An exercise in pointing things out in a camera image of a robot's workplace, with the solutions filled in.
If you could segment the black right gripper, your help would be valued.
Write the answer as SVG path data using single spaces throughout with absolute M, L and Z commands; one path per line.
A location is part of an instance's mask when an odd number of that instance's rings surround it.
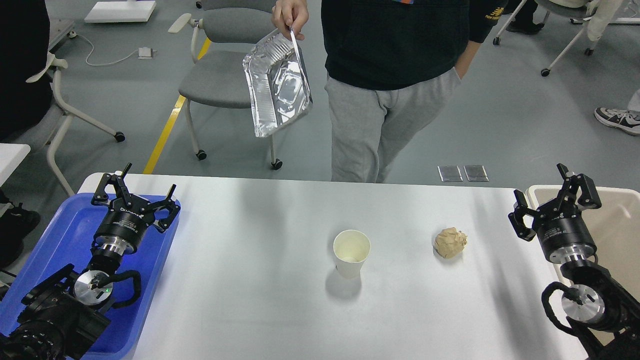
M 601 208 L 602 201 L 592 178 L 569 171 L 561 162 L 557 169 L 564 180 L 557 198 L 532 209 L 524 192 L 515 189 L 508 219 L 519 239 L 531 242 L 537 235 L 544 258 L 551 264 L 587 260 L 596 255 L 597 246 L 582 212 Z M 533 218 L 532 228 L 525 224 L 526 215 Z

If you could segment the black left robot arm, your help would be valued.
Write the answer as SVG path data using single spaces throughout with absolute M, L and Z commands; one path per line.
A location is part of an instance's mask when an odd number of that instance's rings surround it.
M 114 360 L 142 330 L 181 204 L 122 173 L 69 198 L 1 303 L 3 360 Z

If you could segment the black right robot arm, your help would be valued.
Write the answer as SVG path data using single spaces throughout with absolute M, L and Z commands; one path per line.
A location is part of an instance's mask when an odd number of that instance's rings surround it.
M 591 260 L 598 248 L 582 213 L 602 206 L 594 180 L 562 163 L 557 169 L 563 183 L 555 198 L 530 208 L 524 192 L 516 189 L 508 215 L 519 239 L 538 239 L 544 258 L 571 281 L 547 285 L 542 308 L 558 330 L 579 340 L 590 360 L 637 360 L 639 301 Z

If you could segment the person's hand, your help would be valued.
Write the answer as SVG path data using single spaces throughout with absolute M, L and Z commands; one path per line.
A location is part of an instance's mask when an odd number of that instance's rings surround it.
M 271 11 L 273 25 L 290 41 L 292 40 L 291 32 L 297 41 L 306 39 L 302 29 L 309 17 L 306 0 L 277 0 Z

